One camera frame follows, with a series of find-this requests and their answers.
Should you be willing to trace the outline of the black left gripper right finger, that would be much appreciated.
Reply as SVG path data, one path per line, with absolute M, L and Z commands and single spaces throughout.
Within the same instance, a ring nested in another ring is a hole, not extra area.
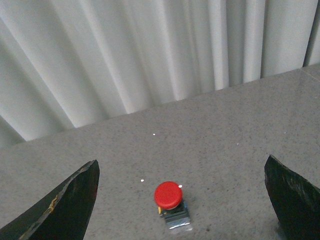
M 320 189 L 270 155 L 264 182 L 279 225 L 288 240 L 320 238 Z

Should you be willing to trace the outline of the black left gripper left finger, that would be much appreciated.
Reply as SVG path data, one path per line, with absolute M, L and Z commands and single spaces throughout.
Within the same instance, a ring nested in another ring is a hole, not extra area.
M 89 161 L 0 230 L 2 240 L 82 240 L 96 202 L 100 168 Z

